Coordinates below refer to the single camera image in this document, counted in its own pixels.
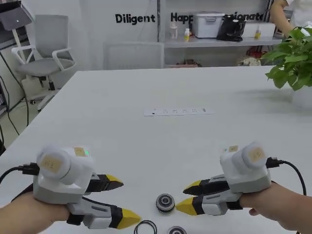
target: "small bottle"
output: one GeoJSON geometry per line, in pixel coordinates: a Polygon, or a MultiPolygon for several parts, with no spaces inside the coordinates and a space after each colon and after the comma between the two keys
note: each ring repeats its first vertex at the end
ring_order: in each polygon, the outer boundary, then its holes
{"type": "Polygon", "coordinates": [[[177,39],[177,25],[175,21],[170,24],[170,36],[171,39],[177,39]]]}
{"type": "Polygon", "coordinates": [[[259,25],[258,25],[258,28],[257,28],[257,31],[255,32],[254,38],[255,38],[256,40],[259,40],[260,37],[261,37],[261,30],[260,30],[260,24],[259,24],[259,25]]]}
{"type": "Polygon", "coordinates": [[[189,42],[190,41],[190,29],[186,28],[184,32],[184,41],[189,42]]]}

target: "human hand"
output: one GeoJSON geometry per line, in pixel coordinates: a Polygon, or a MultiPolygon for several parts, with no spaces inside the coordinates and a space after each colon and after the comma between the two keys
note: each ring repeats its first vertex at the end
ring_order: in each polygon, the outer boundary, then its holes
{"type": "Polygon", "coordinates": [[[0,233],[37,234],[68,216],[65,205],[46,204],[27,193],[0,209],[0,233]]]}
{"type": "Polygon", "coordinates": [[[277,221],[287,230],[296,231],[297,226],[292,220],[301,197],[300,194],[272,183],[271,187],[261,192],[243,194],[240,205],[243,208],[252,208],[249,211],[252,216],[262,215],[277,221]]]}

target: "ball bearing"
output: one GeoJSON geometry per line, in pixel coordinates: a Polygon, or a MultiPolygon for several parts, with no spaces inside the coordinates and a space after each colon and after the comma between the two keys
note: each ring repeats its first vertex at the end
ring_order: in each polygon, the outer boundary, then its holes
{"type": "Polygon", "coordinates": [[[163,213],[168,214],[175,208],[175,200],[170,194],[161,194],[156,200],[157,209],[163,213]]]}
{"type": "Polygon", "coordinates": [[[167,234],[187,234],[187,233],[183,228],[179,226],[173,226],[167,231],[167,234]]]}

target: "white power strip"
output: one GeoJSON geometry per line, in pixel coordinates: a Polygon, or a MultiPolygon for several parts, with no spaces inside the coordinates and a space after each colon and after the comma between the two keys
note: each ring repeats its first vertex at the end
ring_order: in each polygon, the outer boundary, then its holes
{"type": "Polygon", "coordinates": [[[163,108],[145,109],[144,116],[195,116],[213,115],[215,112],[208,108],[163,108]]]}

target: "white table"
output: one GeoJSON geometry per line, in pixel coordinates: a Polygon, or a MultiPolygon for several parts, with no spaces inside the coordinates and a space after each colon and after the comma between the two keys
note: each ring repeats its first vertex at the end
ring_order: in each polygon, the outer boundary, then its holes
{"type": "MultiPolygon", "coordinates": [[[[290,90],[278,90],[265,72],[269,67],[163,69],[78,72],[0,158],[0,171],[34,161],[43,145],[86,145],[99,174],[113,174],[124,187],[91,195],[91,199],[130,209],[154,221],[159,234],[180,225],[189,234],[285,234],[277,223],[250,217],[246,210],[225,216],[192,217],[178,211],[158,213],[156,197],[188,198],[183,189],[198,179],[222,173],[219,156],[227,146],[258,140],[270,156],[294,163],[312,191],[312,113],[289,101],[290,90]],[[210,116],[144,117],[144,108],[207,107],[210,116]]],[[[301,192],[287,166],[272,177],[301,192]]],[[[0,186],[1,205],[32,178],[17,172],[0,186]]],[[[58,223],[47,234],[131,234],[87,230],[58,223]]],[[[152,233],[148,227],[142,234],[152,233]]]]}

